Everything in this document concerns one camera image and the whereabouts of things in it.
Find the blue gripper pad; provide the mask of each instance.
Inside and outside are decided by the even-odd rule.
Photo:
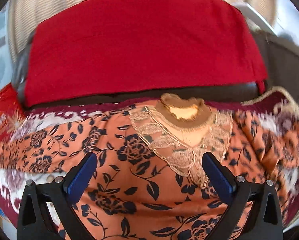
[[[216,190],[216,193],[219,196],[220,200],[223,203],[230,205],[233,200],[233,192],[235,189],[228,182],[222,171],[217,167],[217,165],[207,153],[203,155],[202,166],[212,186]]]
[[[69,203],[75,204],[81,199],[81,196],[83,195],[84,190],[87,188],[96,166],[97,157],[95,154],[91,154],[67,187],[66,197]]]

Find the red cushion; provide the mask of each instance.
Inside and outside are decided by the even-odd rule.
[[[266,78],[242,14],[222,0],[86,0],[37,27],[25,98],[32,106]]]

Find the lace trim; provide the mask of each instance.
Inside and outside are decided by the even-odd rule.
[[[190,177],[192,182],[205,188],[208,182],[202,169],[202,157],[206,152],[212,152],[219,162],[222,162],[230,144],[233,128],[231,114],[214,112],[214,121],[201,142],[191,147],[171,134],[163,125],[181,130],[182,132],[195,132],[202,127],[180,128],[168,122],[153,106],[145,106],[129,111],[131,124],[140,138],[151,150],[180,176]]]

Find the metal screw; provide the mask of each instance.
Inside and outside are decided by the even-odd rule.
[[[28,180],[25,182],[25,185],[27,185],[27,186],[32,186],[32,184],[33,184],[33,180],[31,180],[31,179],[28,179]]]
[[[266,180],[266,184],[269,185],[269,186],[274,185],[274,183],[270,179]]]
[[[245,181],[245,179],[244,179],[243,176],[237,176],[237,177],[236,177],[236,180],[237,180],[238,182],[244,182],[244,181]]]
[[[63,181],[63,177],[62,177],[62,176],[58,176],[58,177],[56,177],[56,178],[54,179],[54,181],[55,181],[56,183],[60,183],[60,182]]]

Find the red patterned cloth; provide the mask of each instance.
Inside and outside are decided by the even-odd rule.
[[[23,122],[24,115],[17,94],[9,83],[0,90],[0,142],[9,140]]]
[[[86,0],[36,30],[27,106],[94,94],[257,82],[265,65],[222,0]]]

